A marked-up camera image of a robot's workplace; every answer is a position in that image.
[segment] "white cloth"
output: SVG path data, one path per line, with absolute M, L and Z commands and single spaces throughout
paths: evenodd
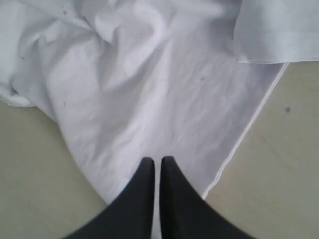
M 236 62 L 239 8 L 238 0 L 3 0 L 0 96 L 56 121 L 108 203 L 143 156 L 156 161 L 158 186 L 160 160 L 173 155 L 205 197 L 286 66 Z
M 243 0 L 234 34 L 238 61 L 319 60 L 318 0 Z

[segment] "dark spot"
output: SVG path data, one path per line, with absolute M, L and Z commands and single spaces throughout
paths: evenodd
M 290 106 L 286 107 L 286 108 L 285 108 L 285 111 L 286 111 L 287 113 L 290 113 L 291 107 L 290 107 Z

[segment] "beige floor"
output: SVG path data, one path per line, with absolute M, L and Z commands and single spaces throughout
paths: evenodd
M 0 239 L 60 238 L 104 208 L 43 113 L 0 103 L 0 123 Z M 257 238 L 319 238 L 318 154 L 319 63 L 293 64 L 207 200 Z

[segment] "white bedsheet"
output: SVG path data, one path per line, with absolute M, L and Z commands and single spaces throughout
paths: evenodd
M 56 121 L 107 203 L 143 156 L 156 161 L 158 186 L 160 160 L 173 155 L 205 197 L 286 67 L 236 62 L 240 6 L 237 0 L 3 0 L 0 97 L 37 106 Z M 239 43 L 236 50 L 249 61 Z

